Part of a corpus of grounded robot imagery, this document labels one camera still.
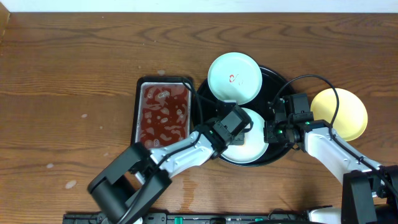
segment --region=white bowl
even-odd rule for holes
[[[259,159],[268,148],[268,143],[264,142],[264,119],[253,110],[242,109],[253,121],[253,128],[248,133],[244,133],[244,144],[242,146],[230,145],[222,153],[225,159],[238,164],[249,163]]]
[[[221,101],[236,100],[242,105],[260,92],[262,75],[258,64],[249,56],[231,52],[219,56],[210,66],[208,83]]]

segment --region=wood grain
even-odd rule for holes
[[[316,73],[358,95],[369,123],[350,143],[398,163],[398,15],[15,13],[0,47],[0,223],[98,211],[86,186],[129,144],[138,78],[165,70],[198,87],[212,61],[232,51],[287,79]],[[327,88],[313,79],[293,86],[310,96]],[[154,208],[268,213],[340,204],[340,183],[292,151],[264,167],[215,160],[187,170]]]

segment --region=black cable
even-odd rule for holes
[[[201,110],[201,104],[200,104],[200,100],[199,100],[199,97],[198,97],[198,93],[196,92],[196,90],[195,90],[195,88],[194,88],[192,82],[191,82],[189,79],[182,77],[182,78],[181,78],[181,81],[182,81],[183,85],[184,85],[189,91],[193,92],[193,94],[195,95],[195,99],[196,99],[196,102],[198,103],[198,110],[199,110],[199,114],[200,114],[200,124],[203,124],[203,113],[202,113],[202,110]],[[185,82],[188,82],[188,83],[192,86],[192,89],[189,88]],[[174,154],[176,154],[176,153],[179,153],[179,152],[181,152],[181,151],[183,151],[183,150],[186,150],[186,149],[188,149],[188,148],[193,147],[194,145],[196,145],[196,143],[197,143],[197,142],[199,141],[199,139],[200,139],[200,136],[201,136],[201,133],[199,133],[199,135],[198,135],[198,137],[196,138],[196,140],[193,141],[191,144],[189,144],[189,145],[187,145],[187,146],[185,146],[185,147],[183,147],[183,148],[181,148],[181,149],[177,149],[176,151],[173,151],[173,152],[170,152],[170,153],[166,154],[166,155],[158,162],[158,164],[155,166],[154,170],[152,171],[152,174],[147,178],[147,180],[145,181],[145,183],[142,185],[141,189],[140,189],[139,192],[137,193],[137,196],[136,196],[136,197],[134,198],[134,200],[131,202],[130,207],[129,207],[128,210],[124,213],[124,215],[119,219],[119,221],[117,222],[117,224],[122,223],[122,222],[126,219],[127,215],[128,215],[128,214],[131,212],[131,210],[134,208],[134,206],[135,206],[136,203],[138,202],[138,200],[139,200],[139,198],[141,197],[141,195],[143,194],[143,192],[145,192],[145,190],[146,190],[146,188],[147,188],[147,186],[148,186],[149,180],[151,180],[151,179],[155,176],[156,172],[160,169],[160,166],[161,166],[170,156],[172,156],[172,155],[174,155]]]
[[[198,94],[198,92],[195,90],[195,87],[193,86],[191,80],[189,80],[189,79],[187,79],[187,78],[184,78],[184,77],[181,77],[181,82],[182,82],[182,84],[183,84],[186,88],[188,88],[189,91],[191,91],[191,92],[195,95],[196,102],[198,103],[198,110],[199,110],[199,116],[200,116],[200,124],[203,124],[203,112],[202,112],[202,110],[201,110],[201,103],[200,103],[200,99],[199,99],[199,94]],[[192,86],[192,89],[189,88],[189,87],[187,87],[187,84],[186,84],[185,82],[189,83],[189,85]]]
[[[298,79],[300,79],[300,78],[307,78],[307,77],[314,77],[314,78],[319,78],[319,79],[323,80],[323,81],[326,82],[326,83],[330,86],[330,88],[335,92],[335,96],[336,96],[336,110],[335,110],[335,113],[334,113],[334,115],[333,115],[333,117],[332,117],[332,119],[331,119],[331,121],[330,121],[330,125],[329,125],[330,140],[334,140],[334,141],[337,143],[337,145],[339,145],[339,146],[340,146],[342,149],[344,149],[348,154],[350,154],[350,155],[353,156],[355,159],[357,159],[357,160],[358,160],[358,164],[360,164],[360,163],[362,162],[362,164],[364,164],[366,167],[368,167],[369,169],[371,169],[371,170],[377,175],[377,177],[380,178],[380,179],[384,182],[384,184],[386,185],[386,187],[391,191],[391,193],[395,196],[395,198],[398,199],[398,192],[397,192],[397,190],[390,184],[390,182],[389,182],[383,175],[381,175],[381,174],[379,173],[379,171],[378,171],[375,167],[373,167],[371,164],[369,164],[368,162],[366,162],[366,161],[364,160],[364,157],[361,157],[361,156],[356,155],[356,154],[353,153],[351,150],[349,150],[346,146],[344,146],[341,142],[339,142],[339,140],[337,140],[337,138],[336,138],[336,135],[332,133],[333,123],[335,122],[335,119],[336,119],[336,116],[337,116],[337,112],[338,112],[338,108],[339,108],[339,105],[340,105],[340,101],[339,101],[339,98],[338,98],[338,94],[337,94],[336,88],[329,82],[329,80],[327,80],[326,78],[323,78],[323,77],[321,77],[321,76],[319,76],[319,75],[302,75],[302,76],[296,77],[296,78],[292,79],[291,81],[287,82],[284,86],[282,86],[282,88],[278,91],[278,93],[276,94],[274,100],[272,101],[271,106],[273,106],[273,105],[276,103],[277,99],[279,98],[280,93],[284,90],[285,87],[287,87],[290,83],[292,83],[292,82],[295,81],[295,80],[298,80]]]
[[[248,133],[249,131],[251,131],[253,129],[253,126],[254,126],[254,122],[250,121],[250,128],[243,129],[243,131],[241,131],[241,133]]]
[[[274,211],[276,211],[276,210],[279,210],[279,211],[284,212],[285,215],[287,215],[287,218],[289,218],[289,220],[292,220],[291,217],[289,216],[289,214],[288,214],[285,210],[283,210],[283,209],[281,209],[281,208],[275,208],[275,209],[273,209],[273,210],[268,214],[268,220],[271,220],[271,216],[272,216],[272,214],[274,213]]]
[[[186,83],[182,83],[189,91],[192,92],[191,88],[189,88],[189,86]],[[207,103],[209,103],[211,106],[217,107],[217,104],[214,101],[209,100],[208,98],[202,96],[201,94],[198,94],[198,96],[200,97],[200,99],[202,99],[203,101],[206,101]]]

